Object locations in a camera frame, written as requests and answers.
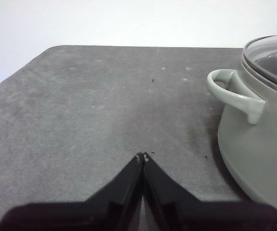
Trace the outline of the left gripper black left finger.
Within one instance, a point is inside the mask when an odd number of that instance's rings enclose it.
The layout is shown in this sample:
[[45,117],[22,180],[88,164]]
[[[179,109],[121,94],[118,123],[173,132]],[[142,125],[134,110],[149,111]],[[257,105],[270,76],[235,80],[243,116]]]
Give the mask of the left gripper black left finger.
[[136,231],[143,164],[143,154],[136,154],[116,177],[85,201],[14,207],[0,221],[0,231]]

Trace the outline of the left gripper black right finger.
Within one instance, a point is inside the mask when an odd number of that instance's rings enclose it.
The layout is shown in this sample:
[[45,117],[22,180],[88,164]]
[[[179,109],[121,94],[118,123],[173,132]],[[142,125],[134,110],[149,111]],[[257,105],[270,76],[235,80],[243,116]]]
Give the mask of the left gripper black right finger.
[[171,179],[147,154],[144,201],[152,230],[277,231],[277,210],[255,202],[204,202]]

